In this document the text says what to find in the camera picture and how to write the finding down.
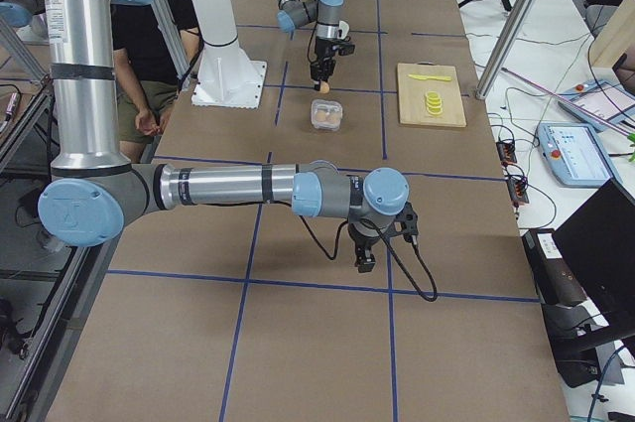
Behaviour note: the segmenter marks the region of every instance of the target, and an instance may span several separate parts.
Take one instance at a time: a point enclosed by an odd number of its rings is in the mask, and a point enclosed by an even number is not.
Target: yellow plastic knife
[[[452,76],[431,76],[427,74],[408,74],[408,77],[412,79],[418,79],[420,81],[426,81],[428,79],[433,79],[435,81],[452,81]]]

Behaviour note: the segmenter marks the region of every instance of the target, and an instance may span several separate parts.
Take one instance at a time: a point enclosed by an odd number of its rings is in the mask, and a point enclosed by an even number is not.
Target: cardboard table surface
[[[49,421],[568,420],[455,0],[346,0],[357,45],[310,123],[311,29],[275,27],[275,0],[233,0],[242,48],[269,64],[257,110],[181,95],[156,162],[328,159],[404,172],[422,256],[442,295],[419,298],[385,248],[369,274],[335,261],[288,209],[180,208],[126,229]],[[397,115],[396,64],[455,66],[467,127]],[[310,221],[331,250],[338,221]],[[397,253],[425,291],[410,247]]]

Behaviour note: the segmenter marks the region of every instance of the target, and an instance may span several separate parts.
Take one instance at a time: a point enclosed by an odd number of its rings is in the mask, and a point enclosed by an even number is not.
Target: plastic container
[[[315,129],[336,131],[343,115],[341,104],[337,101],[314,99],[311,103],[311,124]]]

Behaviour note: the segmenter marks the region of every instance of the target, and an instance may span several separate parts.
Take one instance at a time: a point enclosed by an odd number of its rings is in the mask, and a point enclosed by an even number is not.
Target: robotic arm
[[[314,31],[316,59],[311,61],[314,89],[329,91],[328,79],[335,71],[335,55],[352,55],[355,45],[348,37],[348,25],[340,21],[344,0],[278,0],[278,24],[284,32],[317,21]]]
[[[92,246],[146,213],[177,205],[285,202],[298,215],[347,218],[358,269],[369,271],[371,246],[384,232],[399,234],[395,220],[410,208],[408,183],[397,171],[378,169],[362,179],[325,162],[175,169],[132,166],[120,154],[110,1],[45,0],[61,144],[52,162],[56,179],[39,201],[47,230],[72,245]],[[327,33],[337,18],[329,7],[337,5],[321,2],[330,18],[317,26]]]

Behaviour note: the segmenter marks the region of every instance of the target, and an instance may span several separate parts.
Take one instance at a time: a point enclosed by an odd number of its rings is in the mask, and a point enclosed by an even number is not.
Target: person
[[[168,0],[189,61],[200,45],[191,0]],[[112,11],[119,145],[133,163],[141,160],[154,136],[163,134],[172,115],[179,77],[150,5],[116,5]]]

